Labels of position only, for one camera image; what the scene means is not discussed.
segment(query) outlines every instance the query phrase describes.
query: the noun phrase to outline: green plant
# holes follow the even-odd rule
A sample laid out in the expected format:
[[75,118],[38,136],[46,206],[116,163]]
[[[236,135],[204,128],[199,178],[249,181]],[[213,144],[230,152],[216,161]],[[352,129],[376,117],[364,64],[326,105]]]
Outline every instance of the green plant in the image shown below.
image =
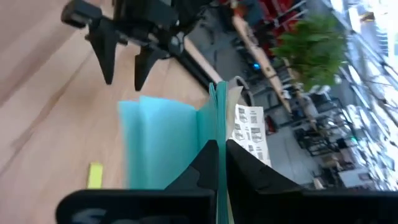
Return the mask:
[[296,82],[304,90],[314,85],[333,85],[334,74],[344,60],[345,39],[336,30],[336,19],[330,16],[312,16],[298,21],[293,31],[280,36],[282,44],[273,53],[286,58],[299,74]]

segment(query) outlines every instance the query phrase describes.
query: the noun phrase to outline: yellow sticky note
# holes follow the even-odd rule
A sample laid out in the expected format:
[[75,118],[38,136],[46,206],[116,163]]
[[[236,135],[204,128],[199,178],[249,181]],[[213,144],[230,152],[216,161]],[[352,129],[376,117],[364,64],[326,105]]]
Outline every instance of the yellow sticky note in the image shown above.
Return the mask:
[[88,189],[100,189],[102,187],[102,172],[103,166],[98,162],[92,162],[90,164],[90,170],[88,172]]

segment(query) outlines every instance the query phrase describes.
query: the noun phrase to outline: teal paper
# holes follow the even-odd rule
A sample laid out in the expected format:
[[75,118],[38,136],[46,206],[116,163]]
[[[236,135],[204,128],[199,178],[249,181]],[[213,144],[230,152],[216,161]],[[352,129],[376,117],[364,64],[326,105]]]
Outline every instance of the teal paper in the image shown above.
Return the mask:
[[228,223],[226,199],[227,84],[209,87],[209,100],[195,110],[173,100],[140,97],[121,101],[119,115],[127,156],[127,181],[132,189],[164,189],[194,160],[210,139],[220,150],[218,223]]

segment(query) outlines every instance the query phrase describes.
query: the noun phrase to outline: potted plant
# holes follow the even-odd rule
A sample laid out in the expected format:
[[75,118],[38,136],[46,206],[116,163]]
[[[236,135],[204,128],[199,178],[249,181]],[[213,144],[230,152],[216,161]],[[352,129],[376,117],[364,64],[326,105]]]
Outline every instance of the potted plant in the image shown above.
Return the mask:
[[293,29],[280,36],[282,44],[273,53],[286,58],[308,91],[314,85],[333,85],[335,73],[344,60],[345,38],[336,30],[331,16],[311,16],[298,21]]

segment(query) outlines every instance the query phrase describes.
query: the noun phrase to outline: blue light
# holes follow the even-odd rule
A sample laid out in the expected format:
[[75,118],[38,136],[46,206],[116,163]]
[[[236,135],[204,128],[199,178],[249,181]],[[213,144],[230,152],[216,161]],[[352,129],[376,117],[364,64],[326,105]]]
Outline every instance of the blue light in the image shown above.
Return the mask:
[[257,64],[257,63],[254,63],[254,64],[253,64],[253,68],[254,68],[255,70],[259,70],[259,69],[260,69],[260,65]]

